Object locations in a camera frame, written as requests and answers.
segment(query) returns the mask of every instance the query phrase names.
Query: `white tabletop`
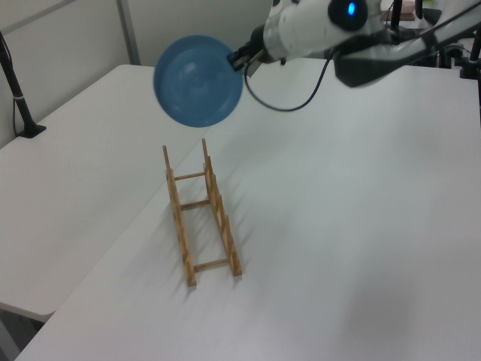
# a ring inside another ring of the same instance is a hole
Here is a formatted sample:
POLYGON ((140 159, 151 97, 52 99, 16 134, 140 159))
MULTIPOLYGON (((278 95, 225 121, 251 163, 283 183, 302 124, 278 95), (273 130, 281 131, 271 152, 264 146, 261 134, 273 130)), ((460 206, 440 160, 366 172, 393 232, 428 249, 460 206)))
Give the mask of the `white tabletop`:
POLYGON ((0 308, 46 320, 206 129, 171 120, 152 68, 123 65, 0 150, 0 308))
MULTIPOLYGON (((321 67, 263 65, 253 88, 295 105, 321 67)), ((219 267, 187 288, 163 186, 18 360, 479 360, 477 96, 411 67, 364 89, 330 67, 293 114, 244 93, 206 133, 242 278, 219 267)), ((201 163, 197 143, 176 173, 201 163)), ((208 211, 185 213, 195 262, 222 249, 208 211)))

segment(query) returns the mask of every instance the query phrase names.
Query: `black cable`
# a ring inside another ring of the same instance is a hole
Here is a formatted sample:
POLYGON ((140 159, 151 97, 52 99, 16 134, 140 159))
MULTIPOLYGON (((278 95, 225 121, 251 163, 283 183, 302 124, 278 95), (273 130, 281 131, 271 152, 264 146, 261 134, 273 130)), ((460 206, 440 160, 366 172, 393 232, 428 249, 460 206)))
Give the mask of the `black cable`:
POLYGON ((317 84, 316 84, 316 87, 314 88, 314 91, 313 93, 310 95, 309 99, 307 101, 305 101, 303 104, 299 105, 298 107, 295 107, 295 108, 289 108, 289 109, 283 109, 283 108, 278 108, 278 107, 274 107, 273 105, 269 105, 268 103, 264 102, 263 100, 261 100, 254 92, 253 90, 251 89, 249 83, 247 82, 247 71, 249 70, 249 67, 252 65, 251 62, 248 62, 245 69, 244 69, 244 82, 246 83, 246 88, 247 90, 249 90, 249 93, 250 95, 257 101, 259 102, 260 104, 264 105, 266 108, 269 108, 273 111, 282 111, 282 112, 291 112, 291 111, 298 111, 299 109, 302 109, 303 107, 305 107, 306 105, 308 105, 313 99, 314 99, 314 96, 316 96, 317 94, 317 90, 319 89, 319 87, 321 86, 321 82, 322 82, 322 79, 324 78, 324 74, 325 74, 325 71, 326 69, 328 68, 328 65, 329 65, 329 62, 331 61, 332 57, 334 56, 334 51, 331 51, 331 53, 329 54, 329 57, 327 58, 327 60, 325 61, 325 64, 322 68, 322 71, 321 71, 321 75, 319 76, 319 80, 317 81, 317 84))
POLYGON ((18 137, 18 133, 17 133, 17 125, 15 124, 15 98, 14 98, 14 118, 13 118, 13 122, 14 122, 14 133, 15 133, 15 136, 18 137))
POLYGON ((7 50, 8 58, 10 60, 10 64, 12 63, 12 54, 10 54, 10 49, 8 48, 7 42, 5 41, 3 34, 0 32, 0 39, 2 40, 2 44, 4 45, 5 49, 7 50))
MULTIPOLYGON (((469 13, 471 10, 477 8, 477 7, 480 6, 480 5, 481 5, 481 2, 475 2, 475 3, 472 4, 469 8, 465 8, 463 11, 461 11, 461 12, 458 13, 458 14, 456 14, 454 17, 451 17, 451 18, 449 18, 448 20, 446 20, 445 22, 443 22, 443 23, 441 23, 441 24, 438 24, 438 25, 436 25, 436 26, 433 27, 433 28, 430 28, 430 29, 428 30, 428 32, 435 32, 436 30, 439 30, 439 29, 443 28, 444 26, 449 25, 449 24, 452 23, 454 20, 459 19, 460 17, 462 17, 463 15, 469 13)), ((424 33, 416 36, 415 39, 421 38, 423 34, 424 34, 424 33)))
POLYGON ((389 7, 389 9, 386 11, 386 30, 388 28, 388 19, 389 19, 389 14, 391 13, 391 9, 392 7, 394 6, 394 2, 392 2, 391 6, 389 7))

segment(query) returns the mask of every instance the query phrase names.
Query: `wooden dowel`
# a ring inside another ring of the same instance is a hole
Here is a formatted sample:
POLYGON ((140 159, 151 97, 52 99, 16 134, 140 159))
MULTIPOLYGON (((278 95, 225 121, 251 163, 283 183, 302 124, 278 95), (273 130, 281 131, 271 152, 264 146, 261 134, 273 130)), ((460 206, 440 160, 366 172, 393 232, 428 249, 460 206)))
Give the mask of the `wooden dowel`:
POLYGON ((199 272, 203 269, 206 269, 206 268, 209 268, 209 267, 214 267, 215 265, 223 265, 224 263, 228 263, 228 260, 226 258, 225 259, 218 259, 217 261, 202 263, 200 265, 195 265, 194 271, 199 272))
POLYGON ((164 160, 165 160, 165 166, 167 167, 167 170, 171 168, 171 164, 168 161, 168 154, 167 154, 167 147, 164 145, 162 146, 162 149, 164 150, 164 160))
POLYGON ((210 200, 205 199, 204 201, 199 201, 199 202, 193 202, 193 203, 187 203, 186 205, 181 205, 180 210, 181 211, 188 211, 189 209, 201 207, 202 205, 209 205, 210 200))
POLYGON ((179 176, 179 177, 175 177, 175 180, 176 180, 176 181, 181 181, 182 179, 202 177, 203 175, 205 175, 205 173, 202 172, 202 171, 200 171, 199 173, 188 174, 188 175, 181 175, 181 176, 179 176))
POLYGON ((205 143, 205 138, 202 138, 202 150, 204 151, 204 159, 207 161, 207 144, 205 143))

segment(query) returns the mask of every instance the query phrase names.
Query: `wooden crossbar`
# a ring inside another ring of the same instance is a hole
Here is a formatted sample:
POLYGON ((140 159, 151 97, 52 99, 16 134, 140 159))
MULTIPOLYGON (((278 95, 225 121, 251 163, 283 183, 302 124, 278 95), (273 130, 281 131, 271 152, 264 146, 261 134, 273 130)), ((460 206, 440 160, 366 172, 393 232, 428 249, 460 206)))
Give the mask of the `wooden crossbar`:
POLYGON ((226 258, 218 259, 217 261, 202 263, 200 265, 195 265, 194 271, 199 272, 199 271, 202 271, 203 269, 214 267, 215 265, 223 265, 224 263, 228 263, 228 260, 226 258))
POLYGON ((189 209, 193 209, 193 208, 201 207, 202 205, 209 205, 209 204, 210 204, 210 200, 206 199, 206 200, 200 201, 200 202, 193 202, 193 203, 188 203, 186 205, 181 205, 180 209, 182 211, 187 211, 189 209))
POLYGON ((199 173, 188 174, 188 175, 181 175, 180 177, 175 177, 175 180, 176 180, 176 181, 181 181, 182 179, 202 177, 203 175, 205 175, 205 173, 201 171, 201 172, 199 172, 199 173))
POLYGON ((222 196, 219 192, 216 175, 214 174, 212 169, 212 162, 207 152, 207 145, 205 139, 202 139, 202 149, 204 151, 205 161, 204 171, 175 177, 174 171, 172 170, 171 164, 168 159, 167 147, 163 147, 165 167, 167 168, 167 170, 165 171, 165 175, 167 177, 168 193, 171 199, 172 214, 174 215, 175 229, 177 230, 177 238, 180 245, 180 252, 182 253, 182 262, 184 271, 186 273, 188 286, 195 286, 197 284, 197 280, 195 278, 196 272, 213 267, 215 265, 222 265, 224 263, 228 263, 230 265, 232 275, 242 275, 241 262, 239 260, 237 249, 234 244, 234 239, 232 237, 228 216, 225 213, 224 204, 222 203, 222 196), (207 189, 208 199, 199 202, 187 203, 185 205, 180 204, 179 194, 177 192, 175 181, 181 181, 183 179, 201 176, 204 176, 205 178, 205 186, 207 189), (210 207, 212 208, 217 228, 222 239, 222 244, 224 246, 226 258, 218 259, 217 261, 202 263, 200 265, 193 265, 192 256, 190 254, 189 240, 186 234, 186 227, 182 211, 201 207, 203 205, 210 205, 210 207))

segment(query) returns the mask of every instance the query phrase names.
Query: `wall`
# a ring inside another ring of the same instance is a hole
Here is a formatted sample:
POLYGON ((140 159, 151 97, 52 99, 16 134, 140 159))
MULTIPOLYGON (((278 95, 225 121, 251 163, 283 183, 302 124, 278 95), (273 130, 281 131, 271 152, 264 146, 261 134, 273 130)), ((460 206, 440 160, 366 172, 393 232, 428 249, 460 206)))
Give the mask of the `wall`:
MULTIPOLYGON (((5 40, 35 121, 129 63, 114 0, 76 0, 13 30, 5 40)), ((0 71, 0 147, 14 138, 11 118, 12 95, 0 71)), ((21 125, 18 119, 17 130, 21 125)))
POLYGON ((129 0, 142 65, 154 66, 173 41, 212 35, 232 49, 244 45, 265 23, 272 0, 129 0))

